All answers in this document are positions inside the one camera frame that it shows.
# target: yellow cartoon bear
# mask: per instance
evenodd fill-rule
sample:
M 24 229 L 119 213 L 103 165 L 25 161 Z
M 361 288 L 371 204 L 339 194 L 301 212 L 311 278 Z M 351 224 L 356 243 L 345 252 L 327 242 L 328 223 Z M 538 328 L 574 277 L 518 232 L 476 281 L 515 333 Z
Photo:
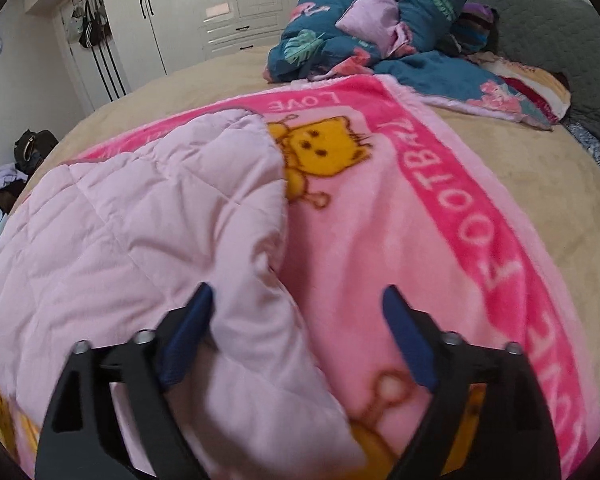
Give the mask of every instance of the yellow cartoon bear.
M 290 128 L 286 121 L 269 123 L 269 131 L 285 157 L 286 198 L 289 202 L 306 200 L 315 208 L 329 205 L 331 197 L 323 192 L 309 192 L 307 176 L 335 176 L 368 159 L 370 144 L 350 129 L 349 119 L 334 117 L 317 123 Z

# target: gray quilted headboard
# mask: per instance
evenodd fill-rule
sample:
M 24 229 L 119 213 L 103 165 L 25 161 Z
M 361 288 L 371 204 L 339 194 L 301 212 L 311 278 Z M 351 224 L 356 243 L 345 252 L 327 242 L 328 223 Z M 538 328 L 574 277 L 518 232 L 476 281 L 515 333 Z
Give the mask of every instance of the gray quilted headboard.
M 471 0 L 498 9 L 498 53 L 563 72 L 571 117 L 600 138 L 600 17 L 582 0 Z

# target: pink quilt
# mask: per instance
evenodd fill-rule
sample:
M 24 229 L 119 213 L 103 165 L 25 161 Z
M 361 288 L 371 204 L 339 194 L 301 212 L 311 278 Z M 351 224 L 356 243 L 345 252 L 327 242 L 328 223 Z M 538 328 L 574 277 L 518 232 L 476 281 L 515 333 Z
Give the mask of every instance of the pink quilt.
M 566 286 L 505 187 L 390 76 L 233 98 L 138 128 L 79 158 L 133 152 L 226 108 L 262 115 L 284 155 L 290 205 L 279 277 L 366 453 L 366 469 L 352 478 L 383 480 L 429 402 L 382 318 L 382 291 L 391 283 L 442 330 L 482 346 L 523 345 L 566 477 L 600 435 L 592 369 Z

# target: blue gripper pad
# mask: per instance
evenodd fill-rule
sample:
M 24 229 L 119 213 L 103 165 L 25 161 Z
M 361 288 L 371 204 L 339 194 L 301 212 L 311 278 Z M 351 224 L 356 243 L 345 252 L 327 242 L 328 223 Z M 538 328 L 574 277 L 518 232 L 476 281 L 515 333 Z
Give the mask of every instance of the blue gripper pad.
M 209 329 L 213 306 L 213 291 L 202 283 L 187 303 L 184 319 L 162 349 L 158 380 L 163 388 L 171 388 L 184 379 Z
M 407 363 L 413 380 L 430 392 L 438 386 L 434 354 L 407 311 L 409 306 L 395 287 L 388 287 L 382 296 L 382 312 L 402 358 Z

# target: green leaf print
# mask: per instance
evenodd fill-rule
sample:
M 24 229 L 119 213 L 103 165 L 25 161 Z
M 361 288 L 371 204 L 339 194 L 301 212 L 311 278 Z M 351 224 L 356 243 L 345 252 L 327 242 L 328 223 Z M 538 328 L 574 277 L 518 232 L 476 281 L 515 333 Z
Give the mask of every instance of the green leaf print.
M 316 36 L 314 31 L 307 28 L 303 29 L 300 34 L 286 42 L 286 62 L 300 66 L 301 63 L 309 59 L 317 48 L 324 43 L 324 40 L 320 39 L 323 36 L 324 34 Z

